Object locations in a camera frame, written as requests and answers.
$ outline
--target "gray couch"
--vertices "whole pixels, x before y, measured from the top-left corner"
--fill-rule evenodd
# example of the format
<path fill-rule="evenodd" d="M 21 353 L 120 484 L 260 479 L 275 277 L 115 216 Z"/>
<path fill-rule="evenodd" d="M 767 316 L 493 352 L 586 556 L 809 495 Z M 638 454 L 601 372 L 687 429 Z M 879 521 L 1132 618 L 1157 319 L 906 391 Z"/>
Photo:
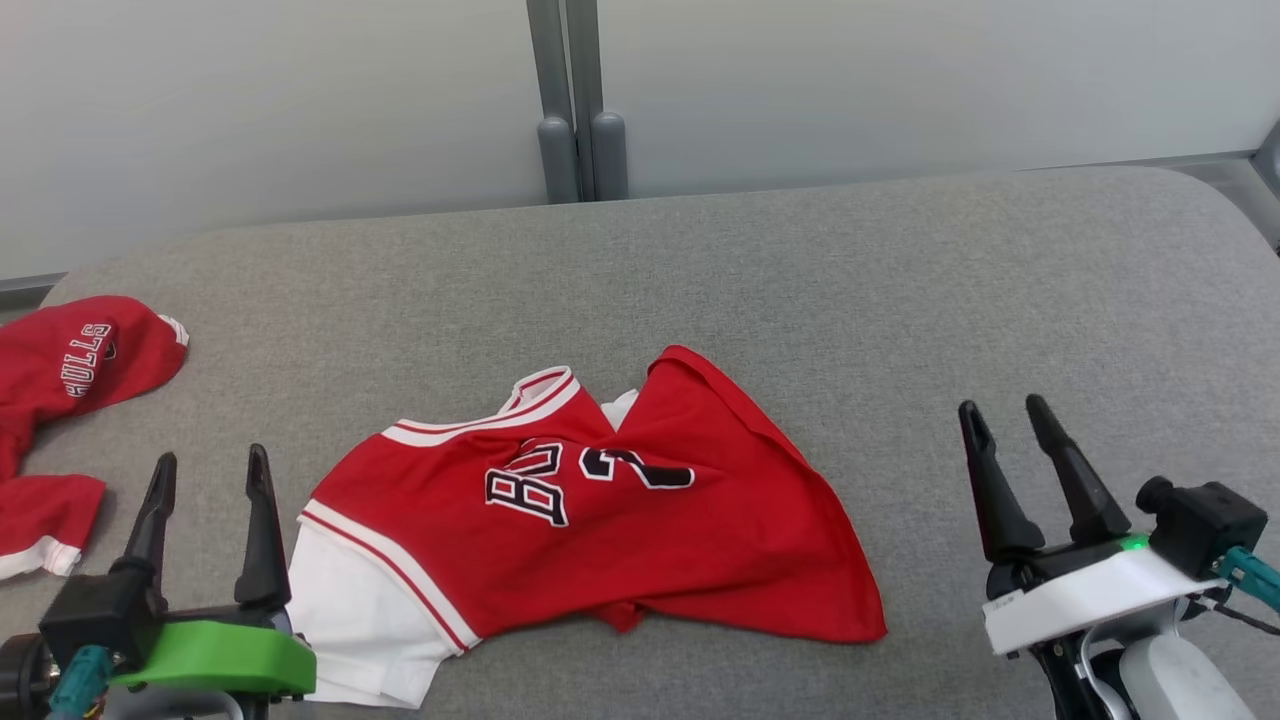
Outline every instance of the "gray couch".
<path fill-rule="evenodd" d="M 312 486 L 390 421 L 490 414 L 513 379 L 562 363 L 609 398 L 673 342 L 724 368 L 831 479 L 883 593 L 874 646 L 666 618 L 630 635 L 585 619 L 518 632 L 445 662 L 430 717 L 1050 717 L 1034 662 L 993 657 L 983 634 L 955 415 L 969 397 L 1051 541 L 1069 518 L 1023 411 L 1033 391 L 1142 527 L 1133 497 L 1156 473 L 1280 511 L 1280 261 L 1229 201 L 1165 170 L 233 229 L 74 272 L 46 304 L 96 293 L 182 320 L 187 366 L 47 428 L 26 466 L 113 489 L 82 566 L 104 571 L 175 451 L 175 607 L 230 597 L 251 442 L 270 451 L 292 547 Z M 1280 559 L 1280 528 L 1261 552 Z M 32 628 L 56 587 L 6 583 L 0 635 Z M 1274 639 L 1217 616 L 1187 634 L 1260 717 L 1280 703 Z"/>

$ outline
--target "chicago bulls jersey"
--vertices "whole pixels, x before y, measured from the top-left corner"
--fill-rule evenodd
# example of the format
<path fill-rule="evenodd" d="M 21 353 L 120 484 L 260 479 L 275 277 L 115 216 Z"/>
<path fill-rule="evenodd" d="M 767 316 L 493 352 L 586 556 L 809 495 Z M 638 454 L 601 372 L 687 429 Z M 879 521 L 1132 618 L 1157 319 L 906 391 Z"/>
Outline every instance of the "chicago bulls jersey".
<path fill-rule="evenodd" d="M 483 420 L 401 420 L 316 487 L 291 566 L 314 700 L 416 707 L 436 665 L 572 612 L 831 642 L 884 633 L 827 482 L 712 363 L 669 347 L 603 409 L 568 368 Z"/>
<path fill-rule="evenodd" d="M 0 579 L 37 568 L 70 575 L 106 488 L 90 475 L 19 475 L 36 429 L 169 382 L 187 341 L 173 318 L 110 295 L 0 328 Z"/>

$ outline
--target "black lettering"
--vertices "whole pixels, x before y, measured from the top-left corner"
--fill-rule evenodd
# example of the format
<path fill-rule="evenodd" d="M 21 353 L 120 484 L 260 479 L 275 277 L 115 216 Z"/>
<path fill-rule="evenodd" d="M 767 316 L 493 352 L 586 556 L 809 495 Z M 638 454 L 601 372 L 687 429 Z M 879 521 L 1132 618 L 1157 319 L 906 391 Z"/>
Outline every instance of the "black lettering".
<path fill-rule="evenodd" d="M 550 483 L 503 470 L 489 470 L 485 474 L 484 498 L 486 505 L 504 505 L 543 518 L 553 528 L 568 527 L 564 492 Z"/>
<path fill-rule="evenodd" d="M 616 460 L 630 465 L 649 489 L 681 489 L 694 484 L 692 468 L 645 465 L 640 460 L 640 456 L 630 450 L 596 450 L 588 447 L 582 450 L 579 465 L 582 469 L 582 474 L 588 478 L 612 482 Z"/>
<path fill-rule="evenodd" d="M 559 471 L 559 456 L 563 451 L 564 446 L 558 442 L 538 445 L 521 452 L 511 462 L 507 462 L 503 470 L 520 473 L 521 475 L 534 475 L 535 478 L 554 475 Z"/>

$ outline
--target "red fabric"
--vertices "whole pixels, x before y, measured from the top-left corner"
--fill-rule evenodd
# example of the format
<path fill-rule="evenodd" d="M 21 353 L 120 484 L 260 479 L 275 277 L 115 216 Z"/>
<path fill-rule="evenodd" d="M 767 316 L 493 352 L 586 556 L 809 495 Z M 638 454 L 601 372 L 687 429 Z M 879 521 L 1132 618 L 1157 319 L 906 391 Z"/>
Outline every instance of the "red fabric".
<path fill-rule="evenodd" d="M 645 610 L 831 642 L 884 635 L 838 498 L 718 368 L 669 347 L 617 432 L 564 374 L 485 420 L 369 438 L 305 521 L 410 583 L 454 642 L 571 612 L 626 632 Z M 319 516 L 330 511 L 338 523 Z M 434 588 L 415 585 L 421 573 Z M 448 626 L 451 610 L 465 626 Z"/>
<path fill-rule="evenodd" d="M 78 553 L 102 496 L 102 483 L 87 475 L 15 477 L 36 427 L 164 384 L 182 366 L 186 340 L 182 325 L 119 296 L 45 307 L 0 327 L 0 577 L 32 569 L 5 559 L 46 536 Z M 59 552 L 65 560 L 68 551 Z M 70 562 L 58 560 L 44 564 L 69 571 Z"/>

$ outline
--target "white stripe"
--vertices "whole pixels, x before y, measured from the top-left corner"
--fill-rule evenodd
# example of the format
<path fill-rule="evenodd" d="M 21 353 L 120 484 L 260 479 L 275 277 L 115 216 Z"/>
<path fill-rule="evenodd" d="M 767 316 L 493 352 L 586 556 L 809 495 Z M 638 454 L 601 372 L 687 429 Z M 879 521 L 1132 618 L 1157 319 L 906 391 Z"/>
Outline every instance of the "white stripe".
<path fill-rule="evenodd" d="M 55 575 L 70 575 L 79 557 L 78 547 L 42 536 L 27 550 L 0 555 L 0 579 L 29 573 L 36 568 L 44 568 Z"/>
<path fill-rule="evenodd" d="M 408 425 L 411 428 L 419 428 L 419 429 L 422 429 L 422 430 L 445 432 L 445 430 L 449 430 L 452 428 L 458 428 L 461 425 L 470 425 L 471 423 L 484 423 L 484 421 L 489 421 L 489 420 L 498 420 L 498 419 L 502 419 L 504 415 L 509 415 L 511 413 L 518 413 L 520 411 L 520 409 L 515 407 L 515 405 L 521 398 L 521 393 L 520 393 L 521 386 L 524 386 L 525 383 L 531 382 L 535 378 L 539 378 L 541 375 L 547 375 L 549 373 L 556 373 L 556 372 L 561 373 L 561 377 L 554 378 L 554 382 L 552 383 L 552 386 L 549 388 L 547 388 L 545 391 L 543 391 L 538 396 L 526 397 L 525 398 L 525 401 L 531 405 L 534 402 L 538 402 L 539 400 L 541 400 L 543 397 L 545 397 L 548 395 L 554 395 L 554 393 L 559 392 L 561 389 L 563 389 L 564 386 L 568 384 L 568 380 L 571 380 L 573 378 L 573 373 L 571 373 L 570 369 L 567 366 L 564 366 L 564 365 L 557 365 L 554 368 L 547 368 L 545 370 L 543 370 L 540 373 L 534 373 L 531 375 L 526 375 L 526 377 L 516 380 L 516 384 L 513 384 L 511 387 L 511 397 L 507 400 L 507 402 L 503 404 L 502 409 L 498 410 L 498 413 L 495 415 L 489 415 L 488 418 L 480 418 L 479 420 L 470 420 L 470 421 L 466 421 L 466 423 L 448 423 L 448 424 L 444 424 L 444 425 L 433 425 L 430 423 L 417 423 L 417 421 L 413 421 L 413 420 L 403 420 L 403 419 L 399 420 L 399 423 L 402 423 L 404 425 Z"/>
<path fill-rule="evenodd" d="M 554 397 L 548 400 L 544 405 L 541 405 L 536 410 L 524 413 L 522 415 L 512 415 L 504 418 L 503 415 L 499 414 L 494 415 L 492 419 L 486 418 L 485 420 L 477 420 L 476 421 L 477 424 L 474 425 L 470 425 L 468 423 L 460 423 L 457 425 L 422 425 L 419 423 L 411 423 L 408 420 L 401 420 L 402 424 L 413 428 L 436 429 L 445 432 L 426 434 L 426 433 L 416 433 L 406 428 L 392 427 L 383 430 L 383 437 L 393 439 L 401 445 L 408 445 L 412 447 L 436 447 L 458 437 L 462 433 L 470 433 L 475 430 L 492 430 L 498 428 L 515 428 L 518 425 L 534 423 L 536 420 L 541 420 L 543 418 L 549 416 L 552 413 L 556 413 L 557 410 L 563 407 L 564 404 L 567 404 L 582 387 L 581 384 L 579 384 L 576 379 L 572 379 L 572 375 L 567 377 L 571 378 L 568 384 L 556 391 Z"/>
<path fill-rule="evenodd" d="M 401 570 L 401 573 L 404 573 L 404 577 L 407 577 L 410 582 L 413 583 L 413 585 L 419 589 L 419 592 L 426 596 L 428 602 L 431 603 L 431 607 L 434 607 L 435 611 L 440 615 L 440 619 L 443 619 L 444 623 L 449 626 L 448 629 L 452 630 L 453 634 L 460 641 L 462 641 L 462 643 L 466 647 L 458 648 L 460 651 L 466 650 L 467 647 L 475 647 L 480 642 L 480 638 L 475 634 L 474 630 L 471 630 L 471 626 L 467 625 L 466 620 L 462 619 L 462 615 L 458 614 L 457 609 L 453 607 L 453 603 L 449 602 L 449 598 L 444 597 L 444 593 L 440 592 L 440 588 L 436 587 L 436 584 L 431 580 L 430 577 L 428 577 L 426 571 L 422 570 L 422 566 L 419 565 L 416 560 L 413 560 L 412 555 L 410 555 L 408 552 L 404 551 L 404 548 L 397 544 L 396 541 L 388 538 L 387 536 L 375 533 L 374 530 L 361 525 L 360 523 L 356 523 L 355 520 L 348 520 L 344 515 L 339 514 L 337 510 L 321 505 L 315 500 L 308 501 L 306 507 L 302 509 L 302 511 L 310 512 L 311 515 L 315 515 L 317 519 L 329 523 L 334 528 L 338 528 L 339 530 L 349 534 L 353 538 L 357 538 L 361 543 L 372 547 L 378 552 L 381 552 L 388 560 L 390 560 L 392 564 Z M 300 515 L 298 523 L 316 532 L 324 533 L 325 537 L 333 538 L 334 541 L 338 541 L 344 546 L 356 550 L 357 552 L 372 560 L 378 565 L 385 565 L 383 559 L 369 552 L 369 548 L 362 547 L 360 543 L 351 542 L 349 539 L 342 537 L 340 534 L 334 533 L 329 528 L 312 521 L 306 515 Z M 401 584 L 404 583 L 403 578 L 401 578 L 401 574 L 397 573 L 396 570 L 389 570 L 388 574 L 396 582 Z M 412 592 L 412 589 L 410 588 L 404 589 L 407 592 Z M 417 598 L 416 593 L 413 594 L 413 597 L 415 600 Z M 431 620 L 433 624 L 436 623 L 430 610 L 426 611 L 426 616 Z M 444 632 L 444 628 L 439 628 L 439 630 L 440 630 L 440 637 L 448 639 L 449 633 Z"/>
<path fill-rule="evenodd" d="M 187 328 L 182 327 L 182 323 L 174 320 L 169 315 L 157 314 L 156 316 L 164 320 L 165 323 L 169 323 L 169 327 L 173 328 L 173 332 L 177 336 L 175 340 L 178 341 L 178 345 L 186 346 L 187 342 L 191 341 L 191 336 L 187 334 Z"/>

